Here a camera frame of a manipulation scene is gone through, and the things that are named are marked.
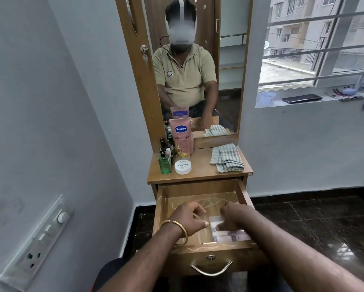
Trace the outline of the clear plastic box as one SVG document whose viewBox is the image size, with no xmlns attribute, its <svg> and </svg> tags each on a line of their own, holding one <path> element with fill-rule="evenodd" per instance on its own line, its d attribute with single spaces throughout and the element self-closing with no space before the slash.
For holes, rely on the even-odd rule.
<svg viewBox="0 0 364 292">
<path fill-rule="evenodd" d="M 237 241 L 250 241 L 251 237 L 244 230 L 220 231 L 218 225 L 224 222 L 223 216 L 209 216 L 209 224 L 213 241 L 219 244 L 232 243 Z"/>
</svg>

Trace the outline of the white plastic cup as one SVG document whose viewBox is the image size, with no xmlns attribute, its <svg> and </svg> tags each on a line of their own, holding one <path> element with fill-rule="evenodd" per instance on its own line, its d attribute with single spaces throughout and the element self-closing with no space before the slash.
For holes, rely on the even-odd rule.
<svg viewBox="0 0 364 292">
<path fill-rule="evenodd" d="M 274 106 L 276 99 L 276 93 L 272 91 L 266 91 L 259 93 L 259 106 L 271 107 Z"/>
</svg>

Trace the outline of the wooden drawer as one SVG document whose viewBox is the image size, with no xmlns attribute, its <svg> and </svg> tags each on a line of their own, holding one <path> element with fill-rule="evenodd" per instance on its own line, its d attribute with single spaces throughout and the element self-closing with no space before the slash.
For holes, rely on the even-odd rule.
<svg viewBox="0 0 364 292">
<path fill-rule="evenodd" d="M 206 210 L 197 219 L 209 222 L 209 216 L 220 216 L 220 208 L 227 202 L 239 202 L 254 207 L 241 179 L 219 179 L 162 184 L 158 186 L 153 234 L 168 219 L 177 206 L 196 201 Z M 164 265 L 164 276 L 199 275 L 189 267 L 198 266 L 206 272 L 216 272 L 228 261 L 233 264 L 226 272 L 256 270 L 269 264 L 269 260 L 257 244 L 237 241 L 219 244 L 213 241 L 210 225 L 189 237 L 185 246 L 172 248 Z"/>
</svg>

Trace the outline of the pink lotion tube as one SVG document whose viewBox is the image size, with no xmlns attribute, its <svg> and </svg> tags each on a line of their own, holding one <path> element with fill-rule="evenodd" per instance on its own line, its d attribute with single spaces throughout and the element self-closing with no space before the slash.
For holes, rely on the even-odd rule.
<svg viewBox="0 0 364 292">
<path fill-rule="evenodd" d="M 179 158 L 189 160 L 194 144 L 191 132 L 191 117 L 170 120 L 175 152 Z"/>
</svg>

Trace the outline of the black phone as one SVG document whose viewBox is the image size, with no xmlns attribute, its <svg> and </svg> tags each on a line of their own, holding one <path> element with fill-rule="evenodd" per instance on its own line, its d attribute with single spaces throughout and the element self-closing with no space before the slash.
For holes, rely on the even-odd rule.
<svg viewBox="0 0 364 292">
<path fill-rule="evenodd" d="M 282 101 L 288 104 L 306 103 L 306 102 L 316 102 L 322 100 L 323 97 L 316 94 L 305 94 L 294 97 L 282 98 Z"/>
</svg>

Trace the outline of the white wall switchboard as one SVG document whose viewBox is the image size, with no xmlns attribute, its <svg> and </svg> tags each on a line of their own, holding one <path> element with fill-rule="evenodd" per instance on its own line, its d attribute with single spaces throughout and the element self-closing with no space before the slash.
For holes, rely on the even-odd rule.
<svg viewBox="0 0 364 292">
<path fill-rule="evenodd" d="M 73 210 L 64 203 L 64 196 L 60 195 L 0 273 L 1 284 L 19 292 L 26 292 L 30 287 L 73 215 Z"/>
</svg>

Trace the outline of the wooden dressing table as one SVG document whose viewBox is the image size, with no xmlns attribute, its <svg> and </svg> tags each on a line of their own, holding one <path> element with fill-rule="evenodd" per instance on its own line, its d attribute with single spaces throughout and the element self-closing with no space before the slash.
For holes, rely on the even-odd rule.
<svg viewBox="0 0 364 292">
<path fill-rule="evenodd" d="M 126 0 L 115 1 L 152 146 L 153 154 L 151 156 L 151 162 L 146 168 L 149 169 L 147 183 L 152 187 L 155 199 L 157 198 L 158 186 L 162 184 L 219 179 L 241 179 L 246 187 L 248 176 L 252 175 L 253 171 L 239 147 L 237 147 L 237 149 L 245 166 L 244 171 L 219 173 L 215 165 L 210 165 L 213 147 L 228 143 L 237 145 L 238 132 L 234 135 L 228 134 L 224 136 L 194 139 L 194 153 L 190 157 L 192 171 L 186 175 L 179 175 L 175 173 L 175 171 L 170 174 L 161 174 L 160 166 L 158 164 L 158 155 L 160 138 L 164 137 L 165 131 L 161 117 L 161 105 L 157 95 L 155 74 L 152 70 L 153 58 L 149 48 L 151 43 L 147 36 L 146 16 L 144 14 L 143 3 L 142 0 L 131 0 L 131 9 L 138 34 L 136 36 L 128 16 Z M 142 58 L 142 53 L 140 51 L 141 45 L 146 45 L 149 49 L 147 64 Z"/>
</svg>

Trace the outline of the person's right hand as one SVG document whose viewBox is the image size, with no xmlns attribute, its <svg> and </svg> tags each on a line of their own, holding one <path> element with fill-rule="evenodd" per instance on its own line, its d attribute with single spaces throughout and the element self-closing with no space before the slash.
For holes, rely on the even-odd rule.
<svg viewBox="0 0 364 292">
<path fill-rule="evenodd" d="M 250 230 L 260 216 L 253 207 L 238 202 L 227 202 L 220 208 L 220 214 L 232 222 L 232 231 Z"/>
</svg>

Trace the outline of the person's left hand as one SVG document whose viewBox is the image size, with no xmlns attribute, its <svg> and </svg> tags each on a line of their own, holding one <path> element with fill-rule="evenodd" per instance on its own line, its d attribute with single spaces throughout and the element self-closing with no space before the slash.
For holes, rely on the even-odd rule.
<svg viewBox="0 0 364 292">
<path fill-rule="evenodd" d="M 203 216 L 206 213 L 206 210 L 196 201 L 185 202 L 175 209 L 175 211 L 168 218 L 169 220 L 175 220 L 182 224 L 182 226 L 186 229 L 189 236 L 194 235 L 200 230 L 196 229 L 196 220 L 195 216 Z M 183 236 L 183 233 L 179 226 L 172 224 L 172 227 L 177 230 L 178 238 Z"/>
</svg>

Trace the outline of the person's right forearm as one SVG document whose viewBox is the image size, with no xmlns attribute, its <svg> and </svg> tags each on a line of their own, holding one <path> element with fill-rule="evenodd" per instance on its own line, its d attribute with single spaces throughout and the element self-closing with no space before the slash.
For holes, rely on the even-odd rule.
<svg viewBox="0 0 364 292">
<path fill-rule="evenodd" d="M 364 292 L 364 282 L 260 214 L 246 231 L 294 292 Z"/>
</svg>

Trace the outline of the green glass bottle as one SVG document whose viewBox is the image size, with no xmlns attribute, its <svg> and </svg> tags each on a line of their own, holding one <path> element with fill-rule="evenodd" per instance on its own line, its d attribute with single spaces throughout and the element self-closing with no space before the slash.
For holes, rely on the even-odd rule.
<svg viewBox="0 0 364 292">
<path fill-rule="evenodd" d="M 166 153 L 160 153 L 158 157 L 161 174 L 170 174 L 172 172 L 170 159 Z"/>
</svg>

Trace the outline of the checked folded cloth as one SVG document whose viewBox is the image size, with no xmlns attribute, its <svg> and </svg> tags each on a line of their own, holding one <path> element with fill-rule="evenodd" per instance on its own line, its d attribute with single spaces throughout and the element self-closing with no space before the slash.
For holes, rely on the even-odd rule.
<svg viewBox="0 0 364 292">
<path fill-rule="evenodd" d="M 215 165 L 219 173 L 244 171 L 244 163 L 234 144 L 226 144 L 214 147 L 210 165 Z"/>
</svg>

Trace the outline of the gold bangle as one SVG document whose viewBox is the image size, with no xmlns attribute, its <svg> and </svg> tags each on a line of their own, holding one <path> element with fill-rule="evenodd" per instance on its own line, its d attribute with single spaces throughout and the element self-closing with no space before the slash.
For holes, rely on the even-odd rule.
<svg viewBox="0 0 364 292">
<path fill-rule="evenodd" d="M 162 222 L 161 226 L 160 227 L 163 227 L 164 225 L 166 224 L 169 224 L 169 223 L 172 223 L 172 224 L 175 224 L 177 226 L 179 226 L 179 228 L 181 229 L 182 233 L 183 233 L 183 236 L 180 237 L 180 239 L 183 240 L 182 243 L 178 243 L 178 239 L 177 242 L 174 244 L 174 246 L 185 246 L 189 240 L 189 235 L 186 231 L 186 229 L 182 226 L 182 224 L 180 224 L 179 222 L 175 221 L 175 220 L 165 220 Z"/>
</svg>

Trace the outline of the metal window grille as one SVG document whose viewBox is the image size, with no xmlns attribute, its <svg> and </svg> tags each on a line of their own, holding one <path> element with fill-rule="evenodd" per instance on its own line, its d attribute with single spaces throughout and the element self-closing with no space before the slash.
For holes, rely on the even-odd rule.
<svg viewBox="0 0 364 292">
<path fill-rule="evenodd" d="M 364 83 L 364 0 L 270 0 L 259 89 Z"/>
</svg>

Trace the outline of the mirror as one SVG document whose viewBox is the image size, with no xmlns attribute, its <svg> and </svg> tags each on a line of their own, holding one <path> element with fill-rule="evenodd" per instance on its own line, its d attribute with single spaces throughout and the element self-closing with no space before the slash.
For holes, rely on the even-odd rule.
<svg viewBox="0 0 364 292">
<path fill-rule="evenodd" d="M 236 134 L 251 0 L 142 0 L 165 123 L 198 137 Z"/>
</svg>

